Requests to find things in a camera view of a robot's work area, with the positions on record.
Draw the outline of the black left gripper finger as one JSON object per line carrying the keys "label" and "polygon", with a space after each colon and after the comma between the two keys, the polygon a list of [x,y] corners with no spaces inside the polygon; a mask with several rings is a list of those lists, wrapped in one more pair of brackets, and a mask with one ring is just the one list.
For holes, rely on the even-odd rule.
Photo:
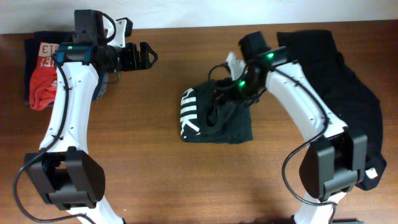
{"label": "black left gripper finger", "polygon": [[153,64],[156,63],[157,60],[158,58],[153,58],[152,60],[150,58],[141,58],[140,69],[141,70],[150,69],[153,66]]}
{"label": "black left gripper finger", "polygon": [[154,59],[158,59],[157,53],[152,49],[152,47],[147,42],[140,43],[141,48],[141,59],[149,59],[149,55],[152,55]]}

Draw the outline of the dark green t-shirt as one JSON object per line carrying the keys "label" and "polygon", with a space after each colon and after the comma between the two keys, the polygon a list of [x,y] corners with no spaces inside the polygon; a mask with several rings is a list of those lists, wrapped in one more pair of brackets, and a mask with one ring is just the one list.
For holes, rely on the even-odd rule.
{"label": "dark green t-shirt", "polygon": [[231,101],[214,104],[215,80],[184,91],[180,101],[180,137],[184,142],[241,144],[252,141],[250,109]]}

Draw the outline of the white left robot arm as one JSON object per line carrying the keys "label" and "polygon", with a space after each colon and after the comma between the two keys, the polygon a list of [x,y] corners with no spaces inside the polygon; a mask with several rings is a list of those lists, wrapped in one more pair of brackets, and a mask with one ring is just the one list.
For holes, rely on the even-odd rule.
{"label": "white left robot arm", "polygon": [[41,199],[82,223],[123,223],[105,197],[103,168],[88,154],[91,102],[107,73],[146,70],[157,54],[147,42],[126,42],[133,23],[92,10],[74,13],[70,42],[52,54],[57,91],[47,132],[39,151],[25,155],[26,173]]}

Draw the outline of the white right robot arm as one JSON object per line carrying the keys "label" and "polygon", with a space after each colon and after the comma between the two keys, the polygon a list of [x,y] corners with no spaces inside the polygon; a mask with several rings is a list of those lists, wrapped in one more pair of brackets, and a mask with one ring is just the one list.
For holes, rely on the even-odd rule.
{"label": "white right robot arm", "polygon": [[282,164],[282,179],[300,208],[280,223],[333,223],[337,205],[365,176],[368,138],[323,102],[286,47],[271,49],[261,32],[239,42],[242,60],[230,54],[231,85],[215,85],[212,102],[251,106],[269,92],[285,108],[304,142]]}

